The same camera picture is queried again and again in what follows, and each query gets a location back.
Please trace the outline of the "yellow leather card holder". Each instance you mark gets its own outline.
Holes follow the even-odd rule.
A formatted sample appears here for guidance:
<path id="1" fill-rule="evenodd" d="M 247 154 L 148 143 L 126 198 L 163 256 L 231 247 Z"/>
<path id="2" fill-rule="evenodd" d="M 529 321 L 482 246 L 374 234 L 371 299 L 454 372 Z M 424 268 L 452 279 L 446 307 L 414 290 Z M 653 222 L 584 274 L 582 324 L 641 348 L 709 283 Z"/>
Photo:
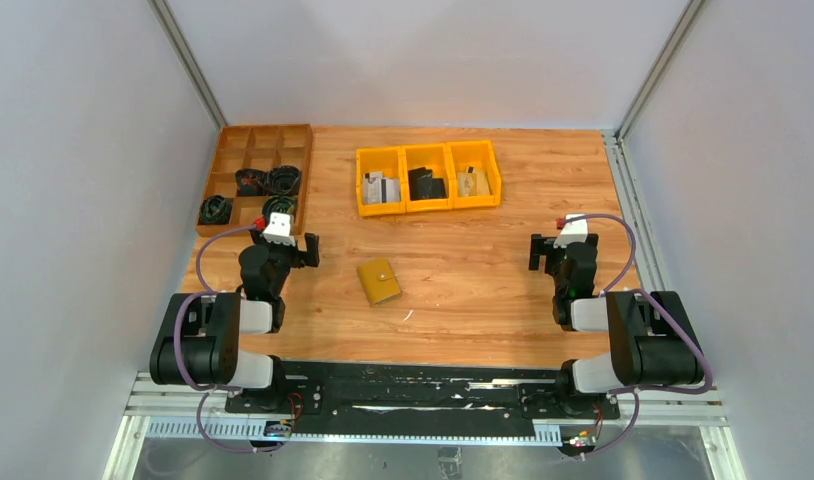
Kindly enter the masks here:
<path id="1" fill-rule="evenodd" d="M 371 306 L 378 306 L 402 295 L 394 270 L 385 258 L 376 258 L 356 269 L 360 285 Z"/>

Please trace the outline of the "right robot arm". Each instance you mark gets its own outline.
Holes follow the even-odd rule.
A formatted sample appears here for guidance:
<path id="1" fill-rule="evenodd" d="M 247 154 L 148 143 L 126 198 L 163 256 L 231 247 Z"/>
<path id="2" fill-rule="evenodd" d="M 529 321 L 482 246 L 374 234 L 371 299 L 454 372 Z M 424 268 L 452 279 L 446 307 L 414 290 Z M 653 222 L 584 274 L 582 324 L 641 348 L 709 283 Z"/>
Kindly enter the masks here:
<path id="1" fill-rule="evenodd" d="M 552 314 L 563 330 L 605 333 L 609 350 L 565 361 L 552 385 L 523 391 L 532 416 L 555 408 L 579 417 L 602 405 L 609 393 L 635 388 L 693 389 L 707 381 L 707 365 L 680 296 L 674 291 L 598 293 L 598 237 L 574 241 L 532 235 L 528 268 L 554 281 Z"/>

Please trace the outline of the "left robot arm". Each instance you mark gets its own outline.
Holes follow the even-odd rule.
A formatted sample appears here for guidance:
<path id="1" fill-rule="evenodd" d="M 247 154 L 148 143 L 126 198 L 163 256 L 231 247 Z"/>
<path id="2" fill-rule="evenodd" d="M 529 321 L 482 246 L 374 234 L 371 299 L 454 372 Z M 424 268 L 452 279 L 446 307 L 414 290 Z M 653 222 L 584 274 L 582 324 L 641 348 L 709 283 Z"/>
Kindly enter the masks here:
<path id="1" fill-rule="evenodd" d="M 241 286 L 220 293 L 208 287 L 171 296 L 149 356 L 149 373 L 158 385 L 187 385 L 196 391 L 222 389 L 243 405 L 266 413 L 299 406 L 279 357 L 240 347 L 243 335 L 280 331 L 285 302 L 282 289 L 294 269 L 320 262 L 319 237 L 304 236 L 306 247 L 260 237 L 238 257 Z"/>

